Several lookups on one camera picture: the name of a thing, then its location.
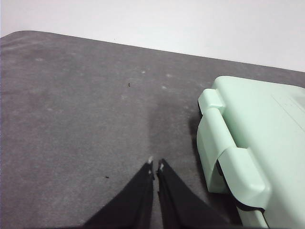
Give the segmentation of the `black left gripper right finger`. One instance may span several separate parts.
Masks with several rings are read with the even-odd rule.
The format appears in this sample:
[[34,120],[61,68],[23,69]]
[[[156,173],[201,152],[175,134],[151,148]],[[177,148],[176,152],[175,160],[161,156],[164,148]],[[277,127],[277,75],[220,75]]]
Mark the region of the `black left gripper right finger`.
[[157,177],[164,226],[229,226],[188,188],[165,159],[159,161]]

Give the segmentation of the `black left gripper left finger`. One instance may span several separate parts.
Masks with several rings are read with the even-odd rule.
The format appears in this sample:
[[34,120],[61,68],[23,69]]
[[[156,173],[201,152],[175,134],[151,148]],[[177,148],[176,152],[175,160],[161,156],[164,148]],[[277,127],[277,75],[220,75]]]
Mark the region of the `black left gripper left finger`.
[[153,157],[85,226],[149,226],[153,205]]

